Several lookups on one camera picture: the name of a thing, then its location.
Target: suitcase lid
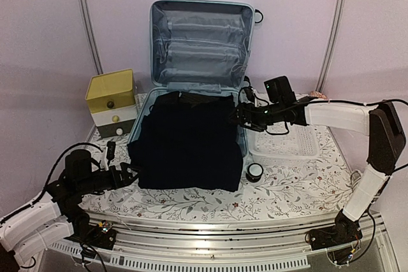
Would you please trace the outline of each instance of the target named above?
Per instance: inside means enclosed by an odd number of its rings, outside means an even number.
[[[152,81],[173,90],[241,86],[254,9],[218,1],[160,0],[150,10]]]

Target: folded black sweater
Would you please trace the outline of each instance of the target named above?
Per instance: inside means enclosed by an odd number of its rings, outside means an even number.
[[[159,96],[128,145],[131,163],[142,168],[139,187],[236,191],[243,160],[237,126],[227,119],[234,108],[232,96]]]

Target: suitcase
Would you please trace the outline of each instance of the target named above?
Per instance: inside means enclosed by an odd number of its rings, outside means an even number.
[[[144,116],[160,95],[183,91],[233,95],[244,82],[255,10],[248,4],[160,0],[150,9],[150,63],[153,88],[145,98],[128,143],[137,140]],[[247,155],[244,130],[237,143]]]

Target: white robotic arm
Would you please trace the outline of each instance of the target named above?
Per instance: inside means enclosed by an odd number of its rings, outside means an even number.
[[[95,161],[87,150],[72,151],[65,158],[65,169],[58,180],[48,183],[55,164],[43,191],[0,220],[0,271],[18,271],[34,254],[62,238],[74,235],[78,241],[87,242],[87,235],[94,227],[89,225],[88,214],[78,206],[82,196],[119,189],[138,178],[137,170],[126,163],[120,164],[121,170],[109,167],[114,151],[115,143],[108,142],[101,162]],[[92,164],[99,169],[93,171]],[[108,225],[101,224],[100,232],[104,235],[98,240],[92,237],[93,244],[113,247],[116,232],[109,229]]]
[[[347,129],[370,136],[370,112],[374,109],[373,106],[316,103],[305,107],[305,117],[310,125]],[[343,214],[352,221],[360,219],[388,178],[388,175],[367,164],[356,190],[343,208]]]
[[[309,231],[310,244],[314,250],[361,239],[358,220],[396,171],[395,164],[405,147],[405,134],[393,103],[381,101],[364,104],[313,97],[297,100],[288,79],[281,76],[265,82],[271,104],[257,106],[255,101],[259,98],[249,80],[246,81],[249,86],[242,90],[246,93],[248,102],[240,102],[239,95],[238,106],[229,118],[232,123],[254,131],[265,131],[269,125],[277,122],[325,125],[369,136],[367,167],[351,199],[337,215],[334,228]]]

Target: yellow lid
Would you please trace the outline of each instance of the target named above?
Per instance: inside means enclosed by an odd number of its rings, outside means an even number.
[[[112,96],[131,90],[133,90],[132,69],[105,73],[92,77],[85,100]]]

